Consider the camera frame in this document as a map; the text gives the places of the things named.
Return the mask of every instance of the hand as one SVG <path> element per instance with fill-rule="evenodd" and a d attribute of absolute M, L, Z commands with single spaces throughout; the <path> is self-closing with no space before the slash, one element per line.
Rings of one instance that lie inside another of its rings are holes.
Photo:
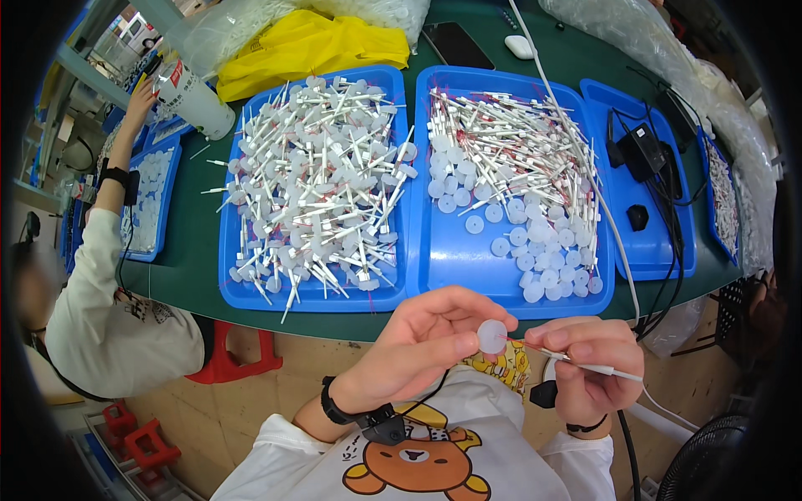
<path fill-rule="evenodd" d="M 643 376 L 643 352 L 623 320 L 572 317 L 552 320 L 526 331 L 528 343 L 552 351 L 567 351 L 577 364 L 612 366 Z M 557 362 L 557 415 L 563 421 L 593 426 L 605 414 L 638 400 L 642 383 L 605 376 L 568 362 Z"/>
<path fill-rule="evenodd" d="M 412 398 L 479 350 L 476 330 L 490 318 L 507 331 L 518 326 L 486 296 L 456 285 L 407 299 L 362 360 L 331 383 L 329 395 L 348 414 Z"/>
<path fill-rule="evenodd" d="M 156 97 L 151 94 L 153 78 L 145 79 L 128 100 L 128 111 L 125 112 L 123 125 L 131 131 L 139 132 L 153 107 Z"/>

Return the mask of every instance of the white t-shirt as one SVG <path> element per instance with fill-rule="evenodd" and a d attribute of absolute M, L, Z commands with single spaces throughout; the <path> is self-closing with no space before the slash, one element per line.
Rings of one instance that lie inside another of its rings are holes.
<path fill-rule="evenodd" d="M 203 337 L 189 312 L 157 301 L 115 301 L 122 250 L 119 216 L 92 209 L 44 339 L 61 375 L 103 398 L 153 390 L 201 370 L 204 359 Z"/>
<path fill-rule="evenodd" d="M 395 404 L 398 412 L 410 407 Z M 407 415 L 407 439 L 397 446 L 368 442 L 356 429 L 333 445 L 319 442 L 271 415 L 212 501 L 615 500 L 611 437 L 560 433 L 538 453 L 520 434 L 523 422 L 519 394 L 456 366 L 443 388 Z"/>

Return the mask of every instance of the person's hair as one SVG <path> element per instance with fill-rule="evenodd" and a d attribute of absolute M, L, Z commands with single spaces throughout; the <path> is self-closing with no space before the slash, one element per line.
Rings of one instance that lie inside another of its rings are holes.
<path fill-rule="evenodd" d="M 33 341 L 31 338 L 31 331 L 25 325 L 25 320 L 20 317 L 20 310 L 17 306 L 17 298 L 18 294 L 17 291 L 17 283 L 19 282 L 19 278 L 22 275 L 22 272 L 25 269 L 31 267 L 34 263 L 34 254 L 30 248 L 31 242 L 23 241 L 17 244 L 11 245 L 11 302 L 14 305 L 12 311 L 16 316 L 15 320 L 19 325 L 21 334 L 22 334 L 22 343 L 28 346 L 31 346 Z"/>

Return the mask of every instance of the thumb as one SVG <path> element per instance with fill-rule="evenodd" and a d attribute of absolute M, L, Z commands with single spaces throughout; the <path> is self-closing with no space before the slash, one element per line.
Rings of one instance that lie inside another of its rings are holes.
<path fill-rule="evenodd" d="M 479 338 L 476 333 L 459 333 L 407 346 L 401 363 L 409 374 L 417 374 L 432 367 L 451 367 L 477 351 Z"/>

